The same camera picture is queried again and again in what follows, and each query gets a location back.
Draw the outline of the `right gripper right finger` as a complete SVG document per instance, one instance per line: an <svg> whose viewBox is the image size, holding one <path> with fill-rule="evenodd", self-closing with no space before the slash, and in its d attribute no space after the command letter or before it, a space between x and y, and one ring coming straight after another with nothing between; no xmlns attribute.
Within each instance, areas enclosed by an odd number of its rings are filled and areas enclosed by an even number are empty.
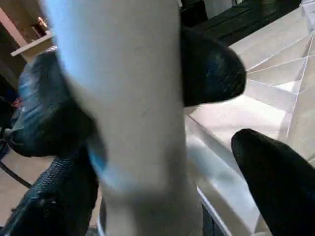
<svg viewBox="0 0 315 236"><path fill-rule="evenodd" d="M315 234L315 169L290 146L252 129L231 139L232 153L274 236Z"/></svg>

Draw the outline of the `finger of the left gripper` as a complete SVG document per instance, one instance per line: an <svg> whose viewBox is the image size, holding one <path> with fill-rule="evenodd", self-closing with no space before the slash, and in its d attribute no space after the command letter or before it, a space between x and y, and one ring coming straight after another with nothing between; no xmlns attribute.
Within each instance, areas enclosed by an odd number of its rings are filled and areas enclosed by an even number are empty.
<svg viewBox="0 0 315 236"><path fill-rule="evenodd" d="M21 128L10 147L26 157L57 156L79 148L95 131L94 120L77 104L67 85L57 50L39 54L18 84Z"/></svg>
<svg viewBox="0 0 315 236"><path fill-rule="evenodd" d="M243 94L246 70L237 54L190 28L181 28L180 50L185 107L224 102Z"/></svg>

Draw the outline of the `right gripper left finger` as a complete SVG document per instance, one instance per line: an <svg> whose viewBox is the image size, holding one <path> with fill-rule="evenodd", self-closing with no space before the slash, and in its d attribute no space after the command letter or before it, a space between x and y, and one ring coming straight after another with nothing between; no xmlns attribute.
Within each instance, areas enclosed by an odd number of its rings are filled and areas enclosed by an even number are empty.
<svg viewBox="0 0 315 236"><path fill-rule="evenodd" d="M86 150L56 157L1 228L2 236L84 236L98 180Z"/></svg>

